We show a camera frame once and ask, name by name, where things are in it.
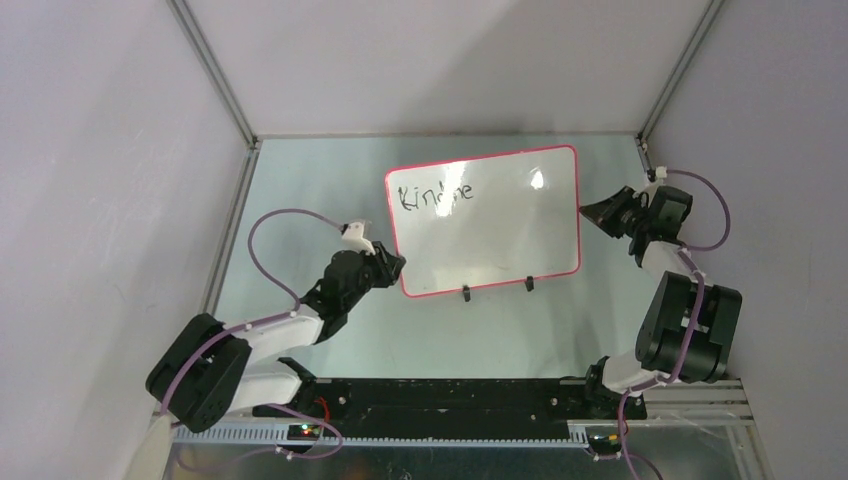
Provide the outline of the pink framed whiteboard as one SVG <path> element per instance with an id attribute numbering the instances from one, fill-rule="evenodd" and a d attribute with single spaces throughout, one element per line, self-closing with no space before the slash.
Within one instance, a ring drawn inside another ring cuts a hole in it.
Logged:
<path id="1" fill-rule="evenodd" d="M 553 145 L 397 167 L 384 177 L 409 298 L 576 273 L 578 152 Z"/>

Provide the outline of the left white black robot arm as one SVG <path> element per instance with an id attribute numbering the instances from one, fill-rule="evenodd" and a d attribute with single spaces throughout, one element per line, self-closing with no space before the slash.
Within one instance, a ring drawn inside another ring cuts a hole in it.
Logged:
<path id="1" fill-rule="evenodd" d="M 316 403 L 309 373 L 285 352 L 337 334 L 373 289 L 394 286 L 407 260 L 381 242 L 374 251 L 341 250 L 293 311 L 226 327 L 209 313 L 194 316 L 148 374 L 146 391 L 163 413 L 193 433 L 226 414 L 279 404 L 304 416 Z"/>

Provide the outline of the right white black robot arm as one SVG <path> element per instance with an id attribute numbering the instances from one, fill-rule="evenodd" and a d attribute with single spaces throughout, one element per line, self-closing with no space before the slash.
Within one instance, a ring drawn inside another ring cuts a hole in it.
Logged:
<path id="1" fill-rule="evenodd" d="M 593 417 L 610 416 L 622 397 L 674 383 L 711 384 L 726 372 L 743 297 L 711 282 L 679 239 L 692 205 L 675 187 L 625 186 L 579 209 L 608 236 L 629 238 L 629 255 L 657 283 L 633 350 L 587 371 L 581 402 Z"/>

